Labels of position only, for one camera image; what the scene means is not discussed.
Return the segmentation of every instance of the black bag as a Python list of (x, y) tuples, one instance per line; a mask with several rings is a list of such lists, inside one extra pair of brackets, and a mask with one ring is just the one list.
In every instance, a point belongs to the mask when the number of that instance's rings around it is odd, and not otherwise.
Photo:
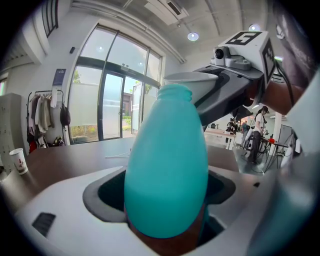
[(70, 112), (63, 103), (60, 111), (60, 122), (62, 126), (68, 126), (70, 124)]

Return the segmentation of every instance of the paper cup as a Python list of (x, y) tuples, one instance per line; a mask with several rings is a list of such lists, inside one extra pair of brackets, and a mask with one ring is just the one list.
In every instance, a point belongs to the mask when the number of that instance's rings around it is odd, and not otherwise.
[(26, 164), (24, 149), (17, 148), (12, 150), (9, 155), (11, 156), (11, 160), (14, 163), (14, 166), (20, 175), (25, 174), (28, 171), (28, 167)]

